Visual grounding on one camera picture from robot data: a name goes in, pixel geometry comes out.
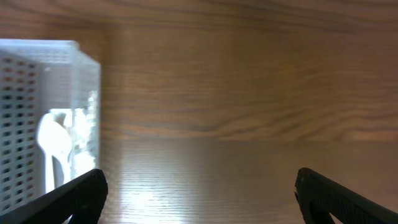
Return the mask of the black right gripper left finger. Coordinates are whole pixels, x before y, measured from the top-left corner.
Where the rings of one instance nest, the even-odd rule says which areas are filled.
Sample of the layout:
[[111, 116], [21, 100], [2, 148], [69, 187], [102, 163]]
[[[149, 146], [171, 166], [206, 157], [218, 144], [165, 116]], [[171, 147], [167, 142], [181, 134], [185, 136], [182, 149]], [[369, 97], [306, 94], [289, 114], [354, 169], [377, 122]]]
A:
[[97, 224], [108, 195], [101, 169], [93, 169], [69, 183], [1, 216], [1, 224]]

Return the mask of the white plastic spoon long handle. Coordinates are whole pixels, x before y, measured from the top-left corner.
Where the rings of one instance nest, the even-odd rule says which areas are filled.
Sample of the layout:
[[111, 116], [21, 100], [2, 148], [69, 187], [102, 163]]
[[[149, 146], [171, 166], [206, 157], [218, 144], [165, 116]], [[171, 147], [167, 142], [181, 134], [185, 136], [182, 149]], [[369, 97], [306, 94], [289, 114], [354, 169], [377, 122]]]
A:
[[72, 150], [72, 142], [67, 130], [55, 119], [53, 113], [44, 114], [39, 121], [36, 135], [37, 144], [44, 154], [46, 194], [55, 189], [53, 158], [61, 165], [63, 184], [70, 181], [68, 156]]

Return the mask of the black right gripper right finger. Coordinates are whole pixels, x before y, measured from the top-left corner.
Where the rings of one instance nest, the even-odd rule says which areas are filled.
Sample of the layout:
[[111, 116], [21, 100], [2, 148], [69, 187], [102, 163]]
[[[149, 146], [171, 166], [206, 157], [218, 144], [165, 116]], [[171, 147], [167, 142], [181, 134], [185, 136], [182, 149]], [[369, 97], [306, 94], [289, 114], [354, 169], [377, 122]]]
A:
[[306, 224], [397, 223], [397, 213], [382, 207], [327, 177], [303, 167], [295, 181], [297, 199]]

